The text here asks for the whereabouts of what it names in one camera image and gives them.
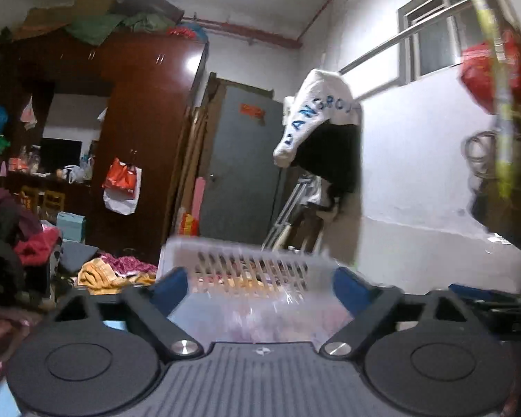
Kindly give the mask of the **white perforated plastic basket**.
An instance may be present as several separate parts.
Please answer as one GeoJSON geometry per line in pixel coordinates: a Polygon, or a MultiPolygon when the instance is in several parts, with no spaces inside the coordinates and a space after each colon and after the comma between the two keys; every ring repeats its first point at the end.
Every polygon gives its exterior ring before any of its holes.
{"type": "Polygon", "coordinates": [[[333,260],[199,237],[173,237],[157,269],[187,275],[170,320],[203,346],[310,342],[319,348],[351,322],[332,289],[333,260]]]}

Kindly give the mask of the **brown hanging bag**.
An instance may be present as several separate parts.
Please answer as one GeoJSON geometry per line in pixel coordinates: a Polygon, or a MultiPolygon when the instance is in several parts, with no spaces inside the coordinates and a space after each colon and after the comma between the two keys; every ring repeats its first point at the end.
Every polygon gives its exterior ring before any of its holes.
{"type": "Polygon", "coordinates": [[[499,130],[466,138],[463,154],[471,171],[471,216],[487,231],[521,251],[521,113],[513,121],[508,163],[498,159],[499,130]]]}

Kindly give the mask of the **orange white hanging bag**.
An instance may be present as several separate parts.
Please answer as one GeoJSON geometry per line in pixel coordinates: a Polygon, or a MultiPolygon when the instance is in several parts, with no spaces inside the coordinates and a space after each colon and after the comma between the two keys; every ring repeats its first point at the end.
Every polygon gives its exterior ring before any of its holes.
{"type": "Polygon", "coordinates": [[[119,215],[134,214],[139,202],[141,183],[142,170],[139,167],[115,158],[102,185],[105,207],[119,215]]]}

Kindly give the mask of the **grey metal door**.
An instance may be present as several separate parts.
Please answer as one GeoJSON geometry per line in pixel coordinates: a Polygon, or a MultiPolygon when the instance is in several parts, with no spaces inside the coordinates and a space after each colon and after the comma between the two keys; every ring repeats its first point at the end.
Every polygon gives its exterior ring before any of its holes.
{"type": "Polygon", "coordinates": [[[273,95],[210,76],[198,170],[205,180],[200,235],[257,246],[268,235],[282,191],[273,151],[283,133],[283,106],[273,95]]]}

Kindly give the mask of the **white cap with blue letters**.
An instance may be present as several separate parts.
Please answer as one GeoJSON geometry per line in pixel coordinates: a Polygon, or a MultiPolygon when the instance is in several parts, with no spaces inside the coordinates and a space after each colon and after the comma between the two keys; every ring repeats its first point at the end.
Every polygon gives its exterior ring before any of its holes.
{"type": "Polygon", "coordinates": [[[284,132],[273,151],[278,167],[290,167],[301,144],[323,123],[359,125],[361,104],[338,73],[312,69],[284,117],[284,132]]]}

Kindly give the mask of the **dark red wooden wardrobe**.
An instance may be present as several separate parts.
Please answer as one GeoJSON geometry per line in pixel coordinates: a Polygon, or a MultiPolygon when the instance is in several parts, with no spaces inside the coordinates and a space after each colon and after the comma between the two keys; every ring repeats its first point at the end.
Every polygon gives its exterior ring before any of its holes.
{"type": "Polygon", "coordinates": [[[7,45],[0,58],[0,106],[8,112],[8,157],[43,136],[57,93],[105,97],[90,196],[82,203],[86,240],[110,253],[133,248],[155,264],[167,238],[189,111],[207,45],[167,34],[115,32],[98,47],[63,30],[7,45]],[[142,170],[131,215],[106,208],[103,183],[115,159],[142,170]]]}

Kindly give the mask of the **red hanging plastic bag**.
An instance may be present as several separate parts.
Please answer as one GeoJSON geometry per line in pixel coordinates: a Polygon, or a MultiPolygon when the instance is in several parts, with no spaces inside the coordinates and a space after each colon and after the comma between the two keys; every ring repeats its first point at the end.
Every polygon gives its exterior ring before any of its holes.
{"type": "MultiPolygon", "coordinates": [[[[515,28],[503,32],[508,64],[508,82],[516,104],[521,104],[521,33],[515,28]]],[[[488,114],[494,113],[492,59],[489,46],[482,42],[462,52],[459,79],[472,99],[488,114]]]]}

